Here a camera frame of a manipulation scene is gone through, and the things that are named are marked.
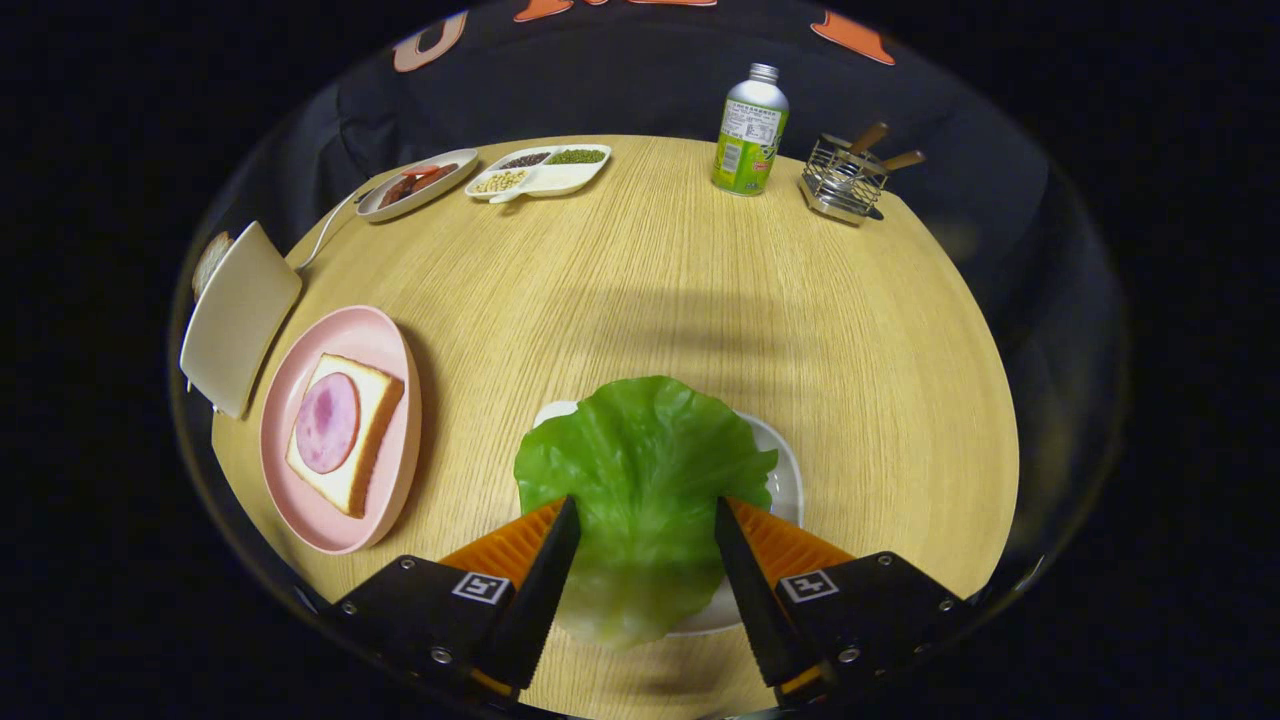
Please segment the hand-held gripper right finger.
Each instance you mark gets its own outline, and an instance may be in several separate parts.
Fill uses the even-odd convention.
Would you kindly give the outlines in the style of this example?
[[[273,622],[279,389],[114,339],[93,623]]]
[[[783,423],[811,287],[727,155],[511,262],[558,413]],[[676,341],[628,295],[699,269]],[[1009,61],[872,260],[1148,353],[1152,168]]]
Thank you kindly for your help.
[[[782,706],[850,705],[957,639],[973,607],[905,557],[856,557],[739,498],[716,542],[762,679]]]

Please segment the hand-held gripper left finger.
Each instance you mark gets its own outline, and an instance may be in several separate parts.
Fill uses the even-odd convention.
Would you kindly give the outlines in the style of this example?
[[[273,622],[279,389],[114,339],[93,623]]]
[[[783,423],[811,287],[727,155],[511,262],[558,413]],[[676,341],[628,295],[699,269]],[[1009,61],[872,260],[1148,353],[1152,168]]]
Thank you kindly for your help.
[[[540,662],[580,536],[564,496],[443,559],[401,555],[334,602],[333,626],[428,688],[516,701]]]

